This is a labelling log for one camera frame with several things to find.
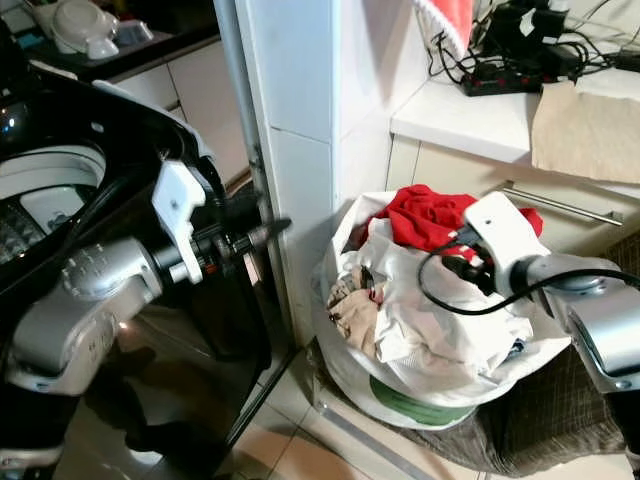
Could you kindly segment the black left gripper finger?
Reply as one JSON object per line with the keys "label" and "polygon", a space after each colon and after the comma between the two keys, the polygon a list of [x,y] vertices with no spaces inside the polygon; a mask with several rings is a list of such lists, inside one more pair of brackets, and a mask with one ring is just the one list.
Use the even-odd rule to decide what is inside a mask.
{"label": "black left gripper finger", "polygon": [[234,221],[234,256],[244,257],[265,251],[270,242],[291,225],[291,218],[242,218]]}
{"label": "black left gripper finger", "polygon": [[227,219],[261,221],[262,193],[256,187],[244,186],[227,198]]}

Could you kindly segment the black top-load washing machine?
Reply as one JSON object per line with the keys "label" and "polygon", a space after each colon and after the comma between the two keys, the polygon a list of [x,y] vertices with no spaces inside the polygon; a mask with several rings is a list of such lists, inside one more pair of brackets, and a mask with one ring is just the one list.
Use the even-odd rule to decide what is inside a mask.
{"label": "black top-load washing machine", "polygon": [[[1,447],[3,421],[18,420],[9,404],[24,398],[6,383],[12,321],[58,279],[52,255],[78,211],[97,206],[83,224],[92,243],[134,237],[155,248],[166,238],[151,205],[163,161],[186,164],[210,204],[233,193],[189,125],[108,83],[49,73],[6,77],[0,132],[1,270],[40,266],[35,278],[0,297]],[[37,403],[37,413],[69,421],[58,465],[32,479],[5,474],[1,465],[3,479],[214,480],[273,356],[270,244],[237,257],[233,278],[170,285],[120,321],[82,397]]]}

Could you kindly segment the white laundry bag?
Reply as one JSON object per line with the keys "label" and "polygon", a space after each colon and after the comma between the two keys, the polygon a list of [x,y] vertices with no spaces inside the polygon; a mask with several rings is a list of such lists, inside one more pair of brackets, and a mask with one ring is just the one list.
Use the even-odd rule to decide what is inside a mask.
{"label": "white laundry bag", "polygon": [[[314,273],[312,328],[325,370],[372,419],[396,428],[452,428],[570,346],[561,325],[534,307],[490,311],[495,294],[458,279],[428,253],[394,243],[388,220],[371,219],[364,246],[340,251],[337,237],[355,223],[352,207],[374,210],[371,201],[353,201],[330,239]],[[349,347],[326,311],[330,289],[358,266],[384,287],[379,360]]]}

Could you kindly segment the red garment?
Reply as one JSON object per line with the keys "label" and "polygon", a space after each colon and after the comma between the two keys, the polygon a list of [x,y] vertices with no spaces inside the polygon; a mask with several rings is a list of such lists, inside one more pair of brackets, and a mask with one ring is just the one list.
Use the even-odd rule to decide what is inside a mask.
{"label": "red garment", "polygon": [[390,237],[408,250],[430,252],[452,241],[465,225],[465,211],[475,205],[471,195],[443,195],[425,184],[406,186],[390,192],[366,192],[356,198],[371,201],[374,210],[361,212],[352,207],[348,214],[355,219],[347,233],[339,234],[340,251],[355,251],[369,239],[371,219],[388,220]]}

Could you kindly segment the beige patterned garment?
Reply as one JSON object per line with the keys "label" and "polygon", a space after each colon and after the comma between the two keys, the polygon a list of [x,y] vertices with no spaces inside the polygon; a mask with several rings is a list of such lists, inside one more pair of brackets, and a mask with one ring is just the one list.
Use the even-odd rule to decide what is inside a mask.
{"label": "beige patterned garment", "polygon": [[378,319],[384,287],[365,266],[340,276],[330,289],[326,311],[349,347],[379,360]]}

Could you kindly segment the white kitchen cabinet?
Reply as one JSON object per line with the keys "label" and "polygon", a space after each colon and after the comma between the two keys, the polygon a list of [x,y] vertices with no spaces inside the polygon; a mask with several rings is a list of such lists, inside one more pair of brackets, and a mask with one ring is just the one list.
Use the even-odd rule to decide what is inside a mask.
{"label": "white kitchen cabinet", "polygon": [[212,150],[224,186],[250,180],[246,145],[221,42],[168,61],[118,83],[137,99],[180,115]]}

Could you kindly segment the cream cabinet with white counter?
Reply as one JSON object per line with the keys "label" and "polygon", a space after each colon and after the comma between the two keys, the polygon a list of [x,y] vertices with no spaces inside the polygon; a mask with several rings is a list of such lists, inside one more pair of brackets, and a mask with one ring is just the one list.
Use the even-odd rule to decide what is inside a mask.
{"label": "cream cabinet with white counter", "polygon": [[512,180],[524,191],[594,212],[617,212],[622,227],[507,195],[544,220],[541,242],[554,251],[596,256],[640,232],[640,186],[544,172],[531,164],[530,131],[539,93],[470,97],[447,79],[430,79],[390,118],[387,188],[425,184],[477,198]]}

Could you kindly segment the beige cloth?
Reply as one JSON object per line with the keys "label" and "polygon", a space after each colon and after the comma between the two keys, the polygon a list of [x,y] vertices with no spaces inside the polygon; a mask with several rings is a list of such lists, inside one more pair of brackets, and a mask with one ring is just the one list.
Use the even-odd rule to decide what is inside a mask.
{"label": "beige cloth", "polygon": [[532,118],[530,154],[547,172],[640,186],[640,100],[547,84]]}

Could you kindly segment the black power strip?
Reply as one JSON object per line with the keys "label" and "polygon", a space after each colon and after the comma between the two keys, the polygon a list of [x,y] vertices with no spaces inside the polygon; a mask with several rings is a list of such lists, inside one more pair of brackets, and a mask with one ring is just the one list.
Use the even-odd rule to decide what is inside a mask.
{"label": "black power strip", "polygon": [[579,50],[549,46],[517,58],[481,60],[470,73],[463,74],[460,84],[470,97],[539,93],[544,84],[576,81],[585,67]]}

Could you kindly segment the white kitchen appliance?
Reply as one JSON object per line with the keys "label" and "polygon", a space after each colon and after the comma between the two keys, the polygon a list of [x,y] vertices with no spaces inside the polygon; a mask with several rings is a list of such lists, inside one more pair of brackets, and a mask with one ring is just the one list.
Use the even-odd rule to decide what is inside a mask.
{"label": "white kitchen appliance", "polygon": [[88,59],[113,58],[120,50],[114,37],[118,19],[90,0],[58,0],[29,5],[35,20],[63,54],[84,54]]}

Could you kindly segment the red cloth with white trim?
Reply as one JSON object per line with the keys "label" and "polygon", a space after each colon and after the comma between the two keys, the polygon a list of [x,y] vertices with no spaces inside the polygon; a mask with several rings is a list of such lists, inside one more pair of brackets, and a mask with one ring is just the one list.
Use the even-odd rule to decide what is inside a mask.
{"label": "red cloth with white trim", "polygon": [[452,52],[466,55],[474,29],[475,0],[410,0],[443,33]]}

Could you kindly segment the black charger device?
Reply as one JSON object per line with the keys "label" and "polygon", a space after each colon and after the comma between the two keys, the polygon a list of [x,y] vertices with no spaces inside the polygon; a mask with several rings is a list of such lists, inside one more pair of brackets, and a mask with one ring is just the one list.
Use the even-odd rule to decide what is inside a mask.
{"label": "black charger device", "polygon": [[557,44],[564,32],[570,0],[507,0],[488,17],[480,52],[524,58]]}

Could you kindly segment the grey metal door frame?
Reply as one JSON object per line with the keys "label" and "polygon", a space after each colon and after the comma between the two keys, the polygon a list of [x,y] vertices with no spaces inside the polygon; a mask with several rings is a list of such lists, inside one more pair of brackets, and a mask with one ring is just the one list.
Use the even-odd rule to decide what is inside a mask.
{"label": "grey metal door frame", "polygon": [[230,86],[236,93],[239,123],[241,123],[247,159],[253,184],[262,196],[260,204],[271,205],[270,175],[266,165],[262,142],[262,105],[260,87],[257,86],[256,59],[253,52],[253,32],[247,0],[212,0],[218,18],[221,44]]}

